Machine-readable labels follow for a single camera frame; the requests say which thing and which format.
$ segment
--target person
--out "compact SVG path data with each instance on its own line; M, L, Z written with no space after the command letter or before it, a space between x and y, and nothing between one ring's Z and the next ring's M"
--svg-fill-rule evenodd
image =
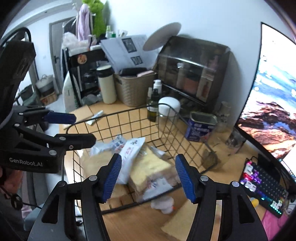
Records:
M11 228L23 240L27 240L29 232L24 230L22 210L15 210L11 205L11 199L6 192L16 194L22 183L23 171L6 169L6 180L0 185L0 215L5 218ZM3 168L0 167L0 179L3 176Z

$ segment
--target wire basket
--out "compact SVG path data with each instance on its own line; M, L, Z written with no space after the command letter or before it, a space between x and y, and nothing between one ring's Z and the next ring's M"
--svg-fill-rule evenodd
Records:
M145 137L148 145L166 153L170 164L175 165L175 156L183 154L188 163L195 166L201 174L207 172L218 163L217 155L206 142L189 142L184 137L188 127L186 121L173 108L169 108L176 113L173 119L157 116L156 122L151 122L147 118L147 106L144 106L90 119L95 120L91 126L86 123L88 120L78 122L68 127L67 133L92 133L98 141L107 143L120 134L126 140ZM68 151L67 155L73 159L74 182L82 182L87 177L84 176L78 152ZM173 189L140 202L136 201L136 193L131 186L126 185L126 195L122 198L110 199L107 203L100 204L102 214L149 202L181 187L178 177L175 183ZM79 200L76 201L76 205L81 208Z

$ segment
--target hanging clothes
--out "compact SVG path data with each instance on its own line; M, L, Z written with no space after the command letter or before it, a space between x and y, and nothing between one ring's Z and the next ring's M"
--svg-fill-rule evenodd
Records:
M87 4L82 4L79 11L79 20L78 20L78 41L87 40L88 35L91 34L89 28L89 7Z
M92 34L95 34L98 38L101 34L106 33L106 24L103 18L104 4L100 0L82 0L83 3L88 4L91 13L95 13L94 17L94 30Z

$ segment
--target white lotion bottle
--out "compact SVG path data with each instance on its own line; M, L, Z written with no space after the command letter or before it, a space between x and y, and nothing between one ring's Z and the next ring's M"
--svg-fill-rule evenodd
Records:
M157 89L158 90L158 94L161 97L161 80L154 80L154 84L153 84L153 89Z
M116 90L111 65L98 67L96 73L99 79L103 102L105 104L114 103L116 101Z

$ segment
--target wicker basket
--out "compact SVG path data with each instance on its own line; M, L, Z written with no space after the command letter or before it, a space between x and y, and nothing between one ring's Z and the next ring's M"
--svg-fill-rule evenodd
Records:
M114 75L115 88L120 101L129 107L144 105L147 100L148 88L153 86L157 74L142 77L120 77Z

